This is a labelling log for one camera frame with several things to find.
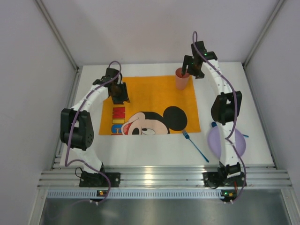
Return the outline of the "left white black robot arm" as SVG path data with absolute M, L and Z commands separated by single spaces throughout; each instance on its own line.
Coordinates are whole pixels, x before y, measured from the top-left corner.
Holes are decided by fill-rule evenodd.
M 108 98 L 114 105 L 129 102 L 127 87 L 122 81 L 120 69 L 108 67 L 105 75 L 93 82 L 88 93 L 76 105 L 61 111 L 60 140 L 67 146 L 64 166 L 81 162 L 85 172 L 103 172 L 103 162 L 92 148 L 95 136 L 93 116 Z

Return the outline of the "orange Mickey Mouse cloth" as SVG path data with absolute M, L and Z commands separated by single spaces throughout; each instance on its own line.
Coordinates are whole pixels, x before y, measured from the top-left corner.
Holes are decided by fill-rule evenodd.
M 188 78 L 184 90 L 174 75 L 125 77 L 129 102 L 103 103 L 99 135 L 166 135 L 201 131 L 195 90 Z

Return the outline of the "lilac plastic plate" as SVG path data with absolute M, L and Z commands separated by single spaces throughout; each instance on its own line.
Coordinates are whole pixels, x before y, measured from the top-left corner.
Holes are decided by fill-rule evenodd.
M 219 130 L 217 127 L 213 127 L 207 137 L 208 146 L 210 150 L 213 152 L 213 154 L 220 159 L 221 158 L 221 139 Z M 243 136 L 243 134 L 236 130 L 235 131 L 235 145 L 236 150 L 239 153 L 240 156 L 242 156 L 246 150 L 246 140 Z

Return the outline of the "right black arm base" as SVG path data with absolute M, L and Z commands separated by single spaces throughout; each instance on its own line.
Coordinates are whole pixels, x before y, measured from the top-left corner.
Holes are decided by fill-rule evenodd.
M 237 184 L 238 187 L 242 187 L 246 180 L 243 172 L 241 175 L 231 178 L 221 178 L 218 172 L 204 172 L 202 175 L 204 186 L 212 189 L 218 187 L 234 187 L 235 184 Z

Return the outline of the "aluminium mounting rail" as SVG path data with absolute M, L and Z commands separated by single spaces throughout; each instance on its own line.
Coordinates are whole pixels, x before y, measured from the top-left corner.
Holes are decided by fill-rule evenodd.
M 206 172 L 215 172 L 213 166 L 134 166 L 106 167 L 108 172 L 120 173 L 121 188 L 203 188 Z M 286 170 L 271 166 L 246 168 L 247 189 L 291 188 L 292 182 Z M 78 175 L 75 167 L 55 167 L 43 171 L 39 188 L 77 188 Z

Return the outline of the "pink plastic cup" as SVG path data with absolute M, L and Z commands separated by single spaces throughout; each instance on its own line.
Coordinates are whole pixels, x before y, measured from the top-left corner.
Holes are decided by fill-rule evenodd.
M 189 73 L 182 74 L 181 72 L 182 72 L 181 67 L 175 71 L 175 83 L 176 83 L 176 88 L 178 90 L 184 90 L 189 80 Z

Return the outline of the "blue plastic fork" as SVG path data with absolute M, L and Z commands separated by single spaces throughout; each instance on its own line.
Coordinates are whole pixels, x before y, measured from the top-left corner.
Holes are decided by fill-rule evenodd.
M 182 131 L 182 134 L 184 135 L 184 137 L 189 140 L 192 145 L 197 149 L 197 151 L 201 154 L 201 156 L 204 158 L 204 160 L 209 163 L 210 161 L 207 159 L 207 157 L 201 152 L 201 150 L 197 147 L 197 145 L 191 140 L 189 134 L 186 132 L 186 130 Z

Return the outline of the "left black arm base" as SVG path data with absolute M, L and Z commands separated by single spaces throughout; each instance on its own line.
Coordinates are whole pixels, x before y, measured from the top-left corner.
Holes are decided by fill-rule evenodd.
M 120 185 L 119 172 L 106 172 L 105 175 L 111 183 L 111 187 L 117 188 Z M 99 173 L 87 173 L 84 171 L 80 176 L 79 187 L 81 188 L 108 188 L 107 179 Z

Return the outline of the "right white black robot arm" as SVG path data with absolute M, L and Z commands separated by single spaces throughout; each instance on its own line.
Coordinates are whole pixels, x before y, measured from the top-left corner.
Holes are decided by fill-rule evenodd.
M 203 41 L 191 44 L 192 55 L 185 55 L 181 74 L 188 73 L 196 79 L 208 78 L 216 95 L 211 107 L 211 117 L 217 123 L 220 136 L 221 157 L 218 172 L 223 179 L 241 174 L 241 166 L 235 146 L 235 130 L 240 113 L 242 93 L 222 74 L 216 54 L 208 52 Z

